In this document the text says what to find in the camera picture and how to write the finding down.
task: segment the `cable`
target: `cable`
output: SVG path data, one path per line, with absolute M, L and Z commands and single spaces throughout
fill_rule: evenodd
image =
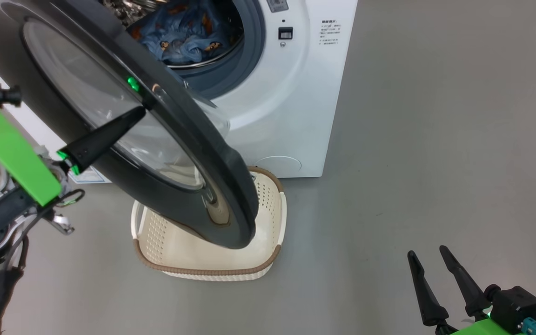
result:
M 34 217 L 34 219 L 32 219 L 32 221 L 30 221 L 30 223 L 28 223 L 28 225 L 26 226 L 26 228 L 24 229 L 24 231 L 22 232 L 22 234 L 20 235 L 18 240 L 9 249 L 9 251 L 8 251 L 8 253 L 6 255 L 6 262 L 4 263 L 3 269 L 7 269 L 9 267 L 9 262 L 11 261 L 13 253 L 18 248 L 18 246 L 20 246 L 20 244 L 24 240 L 24 237 L 26 237 L 26 235 L 28 234 L 28 231 L 30 231 L 32 229 L 32 227 L 34 227 L 34 225 L 36 225 L 36 223 L 39 222 L 55 206 L 57 206 L 58 204 L 62 203 L 65 199 L 67 199 L 69 197 L 72 197 L 73 195 L 78 194 L 78 193 L 80 193 L 80 195 L 77 197 L 76 200 L 73 200 L 74 202 L 78 202 L 80 199 L 82 199 L 84 197 L 84 195 L 86 193 L 81 188 L 75 189 L 72 192 L 64 195 L 63 197 L 52 201 L 51 203 L 49 203 L 45 207 L 43 207 L 41 210 L 39 210 L 39 212 L 37 212 L 37 214 Z

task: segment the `washing machine door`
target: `washing machine door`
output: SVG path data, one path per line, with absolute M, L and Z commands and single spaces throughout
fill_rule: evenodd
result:
M 243 248 L 253 238 L 257 193 L 221 135 L 227 121 L 95 0 L 0 0 L 0 76 L 65 142 L 145 106 L 96 167 L 209 242 Z

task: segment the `beige laundry basket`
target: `beige laundry basket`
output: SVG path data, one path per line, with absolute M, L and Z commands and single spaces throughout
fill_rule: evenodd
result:
M 248 246 L 239 250 L 216 246 L 136 201 L 132 208 L 132 236 L 140 260 L 152 269 L 193 280 L 242 281 L 264 276 L 281 250 L 287 199 L 274 175 L 258 167 L 249 170 L 255 174 L 259 208 L 255 237 Z

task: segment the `floor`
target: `floor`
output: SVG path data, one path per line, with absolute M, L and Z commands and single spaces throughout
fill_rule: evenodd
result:
M 31 233 L 6 333 L 431 335 L 409 250 L 468 325 L 440 244 L 483 288 L 536 295 L 536 1 L 360 0 L 324 176 L 283 184 L 283 250 L 235 283 L 147 269 L 132 199 L 87 187 L 76 233 Z

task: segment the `blue patterned fabric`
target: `blue patterned fabric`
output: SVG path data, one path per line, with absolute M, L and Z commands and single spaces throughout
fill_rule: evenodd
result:
M 230 28 L 211 0 L 171 0 L 127 32 L 172 65 L 209 60 L 230 47 Z

